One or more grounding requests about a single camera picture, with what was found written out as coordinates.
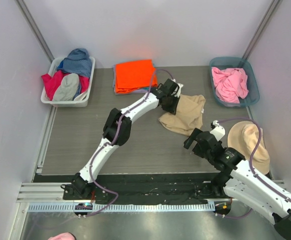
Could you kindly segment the beige t shirt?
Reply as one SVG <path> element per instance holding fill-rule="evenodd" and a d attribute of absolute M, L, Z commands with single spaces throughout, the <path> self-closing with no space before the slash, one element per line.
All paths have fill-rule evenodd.
<path fill-rule="evenodd" d="M 195 128 L 203 126 L 203 112 L 206 99 L 203 95 L 180 95 L 176 114 L 166 112 L 158 121 L 169 131 L 190 136 Z"/>

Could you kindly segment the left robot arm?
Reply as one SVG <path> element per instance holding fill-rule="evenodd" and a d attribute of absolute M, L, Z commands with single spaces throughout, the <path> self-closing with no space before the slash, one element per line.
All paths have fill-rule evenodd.
<path fill-rule="evenodd" d="M 122 109 L 113 108 L 110 111 L 96 151 L 71 181 L 74 193 L 80 199 L 85 200 L 91 196 L 100 170 L 114 151 L 129 140 L 132 125 L 136 120 L 157 107 L 167 113 L 176 114 L 183 86 L 175 79 L 168 78 L 131 105 Z"/>

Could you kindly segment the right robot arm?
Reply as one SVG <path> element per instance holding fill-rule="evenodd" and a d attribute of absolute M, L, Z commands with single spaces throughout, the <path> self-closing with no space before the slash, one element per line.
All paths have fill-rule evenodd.
<path fill-rule="evenodd" d="M 225 130 L 216 126 L 211 131 L 196 128 L 184 141 L 185 149 L 213 165 L 219 173 L 211 180 L 211 191 L 221 198 L 237 199 L 273 224 L 276 232 L 291 240 L 291 193 L 256 168 L 232 147 L 223 147 Z"/>

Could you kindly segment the beige bucket hat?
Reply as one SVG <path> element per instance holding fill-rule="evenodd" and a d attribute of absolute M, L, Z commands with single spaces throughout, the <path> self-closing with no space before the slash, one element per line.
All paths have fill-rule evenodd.
<path fill-rule="evenodd" d="M 249 160 L 258 139 L 259 130 L 257 126 L 249 121 L 240 121 L 229 130 L 227 146 L 237 150 Z M 252 165 L 263 175 L 270 172 L 270 155 L 265 148 L 262 129 L 261 141 L 252 157 Z"/>

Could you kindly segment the pink crumpled t shirt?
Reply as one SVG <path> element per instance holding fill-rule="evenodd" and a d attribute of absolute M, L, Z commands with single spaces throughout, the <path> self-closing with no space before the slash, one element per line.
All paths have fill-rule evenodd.
<path fill-rule="evenodd" d="M 239 104 L 249 93 L 248 75 L 243 68 L 211 68 L 216 96 L 223 102 Z"/>

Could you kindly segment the teal plastic basin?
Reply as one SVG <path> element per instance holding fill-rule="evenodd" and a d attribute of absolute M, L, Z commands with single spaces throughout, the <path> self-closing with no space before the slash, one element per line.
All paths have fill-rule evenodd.
<path fill-rule="evenodd" d="M 243 68 L 248 77 L 247 89 L 249 92 L 246 98 L 244 99 L 240 98 L 239 104 L 221 101 L 216 95 L 215 87 L 213 84 L 213 77 L 211 73 L 212 67 L 217 67 L 220 70 L 225 70 L 227 68 Z M 244 60 L 240 57 L 232 57 L 232 56 L 215 57 L 210 61 L 209 68 L 210 68 L 210 81 L 212 85 L 212 92 L 213 92 L 216 102 L 219 105 L 223 107 L 228 107 L 228 108 L 245 108 L 245 107 L 254 105 L 259 101 L 260 94 L 259 94 L 259 89 L 258 89 L 257 81 L 255 78 L 255 74 L 254 74 L 251 64 L 247 60 Z"/>

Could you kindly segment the blue patterned garment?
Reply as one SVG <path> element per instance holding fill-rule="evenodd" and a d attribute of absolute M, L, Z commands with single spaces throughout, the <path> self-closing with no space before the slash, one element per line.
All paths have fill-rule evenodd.
<path fill-rule="evenodd" d="M 93 63 L 85 48 L 76 48 L 65 57 L 57 67 L 58 71 L 68 74 L 77 74 L 89 78 L 91 76 Z"/>

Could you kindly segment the grey garment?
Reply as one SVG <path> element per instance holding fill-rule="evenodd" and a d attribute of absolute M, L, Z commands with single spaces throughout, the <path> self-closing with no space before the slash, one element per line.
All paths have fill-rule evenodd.
<path fill-rule="evenodd" d="M 71 73 L 63 77 L 60 86 L 56 89 L 52 101 L 72 101 L 81 92 L 79 76 L 76 73 Z"/>

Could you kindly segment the magenta garment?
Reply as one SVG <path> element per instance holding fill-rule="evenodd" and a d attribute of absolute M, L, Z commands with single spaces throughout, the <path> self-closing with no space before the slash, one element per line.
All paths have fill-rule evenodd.
<path fill-rule="evenodd" d="M 57 88 L 61 85 L 61 81 L 63 77 L 69 74 L 70 73 L 63 73 L 61 70 L 58 70 L 53 76 L 50 76 L 49 74 L 45 74 L 41 76 L 43 84 L 44 84 L 45 94 L 49 101 L 53 101 L 53 96 Z M 88 90 L 90 79 L 88 77 L 84 77 L 80 75 L 78 76 L 79 76 L 80 87 L 81 87 L 80 94 L 83 94 Z"/>

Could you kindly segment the pink object bottom edge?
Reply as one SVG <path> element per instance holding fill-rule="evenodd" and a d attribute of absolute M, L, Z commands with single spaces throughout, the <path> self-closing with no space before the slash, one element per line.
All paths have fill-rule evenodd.
<path fill-rule="evenodd" d="M 70 232 L 64 232 L 56 236 L 52 236 L 48 240 L 76 240 L 76 237 Z"/>

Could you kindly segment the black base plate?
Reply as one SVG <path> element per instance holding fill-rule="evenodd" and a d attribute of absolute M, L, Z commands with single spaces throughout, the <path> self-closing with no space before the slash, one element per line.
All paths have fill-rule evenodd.
<path fill-rule="evenodd" d="M 75 175 L 62 184 L 64 200 L 94 200 L 106 205 L 191 205 L 209 199 L 226 199 L 214 188 L 217 173 L 109 174 L 99 175 L 96 183 L 83 183 Z"/>

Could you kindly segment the right aluminium corner post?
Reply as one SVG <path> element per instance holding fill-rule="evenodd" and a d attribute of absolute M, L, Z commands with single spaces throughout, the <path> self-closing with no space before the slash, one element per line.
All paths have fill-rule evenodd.
<path fill-rule="evenodd" d="M 270 2 L 269 7 L 267 8 L 264 16 L 261 19 L 261 22 L 259 23 L 255 33 L 253 34 L 253 37 L 251 38 L 243 56 L 242 59 L 248 60 L 251 56 L 253 50 L 257 46 L 259 40 L 261 39 L 263 33 L 266 31 L 266 28 L 268 27 L 269 23 L 271 22 L 272 18 L 274 17 L 275 13 L 279 9 L 281 3 L 283 0 L 272 0 Z"/>

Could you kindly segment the aluminium corner post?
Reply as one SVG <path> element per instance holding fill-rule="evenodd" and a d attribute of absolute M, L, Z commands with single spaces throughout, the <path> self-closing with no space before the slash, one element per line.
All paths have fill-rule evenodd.
<path fill-rule="evenodd" d="M 44 54 L 46 55 L 48 60 L 50 62 L 52 62 L 54 60 L 54 56 L 53 56 L 45 38 L 44 38 L 44 36 L 42 35 L 34 17 L 32 16 L 26 2 L 24 0 L 15 0 L 14 2 L 18 6 L 23 17 L 25 18 L 27 24 L 29 25 L 32 33 L 34 34 L 36 40 L 38 41 L 40 47 L 42 48 L 42 50 L 44 52 Z"/>
<path fill-rule="evenodd" d="M 266 28 L 268 27 L 269 23 L 271 22 L 272 18 L 274 17 L 275 13 L 279 9 L 281 3 L 283 0 L 272 0 L 270 2 L 269 7 L 267 8 L 264 16 L 261 19 L 261 22 L 259 23 L 255 33 L 253 34 L 253 37 L 251 38 L 243 56 L 242 59 L 248 60 L 251 56 L 253 50 L 257 46 L 259 40 L 261 39 L 263 33 L 266 31 Z"/>

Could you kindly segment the aluminium rail frame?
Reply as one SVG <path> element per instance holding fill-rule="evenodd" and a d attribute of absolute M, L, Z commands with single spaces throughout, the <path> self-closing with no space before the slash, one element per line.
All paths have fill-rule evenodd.
<path fill-rule="evenodd" d="M 108 182 L 104 188 L 117 192 L 116 205 L 172 205 L 198 204 L 209 200 L 227 201 L 226 195 L 217 196 L 214 193 L 203 193 L 204 187 L 209 187 L 209 181 L 166 181 L 166 182 Z M 115 194 L 93 186 L 92 193 L 87 198 L 75 193 L 66 183 L 23 183 L 17 196 L 18 202 L 89 202 L 108 204 Z"/>

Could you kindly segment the left aluminium corner post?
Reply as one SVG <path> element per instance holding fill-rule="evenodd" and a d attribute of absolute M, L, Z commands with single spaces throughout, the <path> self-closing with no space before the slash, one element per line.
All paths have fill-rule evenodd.
<path fill-rule="evenodd" d="M 34 17 L 32 16 L 26 2 L 24 0 L 15 0 L 14 2 L 18 6 L 23 17 L 25 18 L 27 24 L 29 25 L 32 33 L 34 34 L 36 40 L 38 41 L 40 47 L 42 48 L 42 50 L 44 52 L 44 54 L 46 55 L 48 60 L 50 62 L 52 62 L 54 60 L 54 56 L 53 56 L 45 38 L 44 38 L 44 36 L 42 35 Z"/>

